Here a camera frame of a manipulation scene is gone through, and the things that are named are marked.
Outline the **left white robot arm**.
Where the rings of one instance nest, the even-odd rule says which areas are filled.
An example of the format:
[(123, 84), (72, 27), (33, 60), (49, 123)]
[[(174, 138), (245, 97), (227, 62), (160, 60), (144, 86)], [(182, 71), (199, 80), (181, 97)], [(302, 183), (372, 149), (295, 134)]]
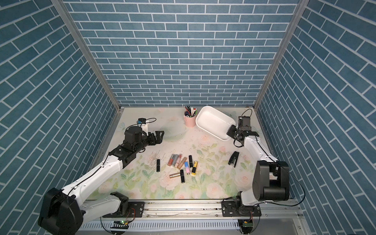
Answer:
[(87, 198), (107, 179), (128, 166), (147, 146), (159, 145), (164, 131), (146, 133), (139, 126), (124, 132), (124, 141), (97, 166), (62, 189), (52, 188), (43, 198), (38, 225), (53, 235), (74, 235), (80, 227), (105, 215), (128, 215), (129, 198), (112, 192), (104, 199)]

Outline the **white plastic storage box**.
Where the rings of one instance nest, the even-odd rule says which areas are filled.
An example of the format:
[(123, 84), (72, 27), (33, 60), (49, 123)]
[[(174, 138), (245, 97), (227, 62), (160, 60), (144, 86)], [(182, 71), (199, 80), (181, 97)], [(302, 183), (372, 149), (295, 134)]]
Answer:
[(222, 141), (231, 139), (227, 135), (227, 131), (232, 125), (236, 124), (233, 118), (211, 106), (203, 107), (199, 111), (195, 122), (197, 127)]

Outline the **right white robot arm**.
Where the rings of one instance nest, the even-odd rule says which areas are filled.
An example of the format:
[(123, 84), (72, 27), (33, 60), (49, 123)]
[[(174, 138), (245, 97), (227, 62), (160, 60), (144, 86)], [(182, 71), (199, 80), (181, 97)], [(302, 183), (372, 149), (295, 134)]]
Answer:
[(286, 162), (278, 160), (261, 142), (259, 134), (252, 130), (250, 117), (240, 116), (238, 125), (225, 124), (219, 128), (221, 137), (231, 138), (241, 143), (251, 156), (257, 160), (254, 170), (252, 188), (239, 192), (235, 197), (222, 200), (222, 215), (233, 216), (261, 216), (259, 204), (270, 203), (284, 206), (281, 201), (290, 198), (289, 178), (293, 177)]

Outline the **gold black lipstick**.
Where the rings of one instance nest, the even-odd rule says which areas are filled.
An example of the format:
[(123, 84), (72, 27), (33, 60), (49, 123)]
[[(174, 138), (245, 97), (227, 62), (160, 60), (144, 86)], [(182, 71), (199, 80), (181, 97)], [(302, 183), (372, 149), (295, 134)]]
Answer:
[(197, 166), (198, 166), (198, 161), (194, 161), (194, 163), (193, 163), (193, 168), (192, 168), (192, 171), (191, 171), (191, 175), (192, 175), (192, 176), (195, 176), (195, 175), (196, 175)]

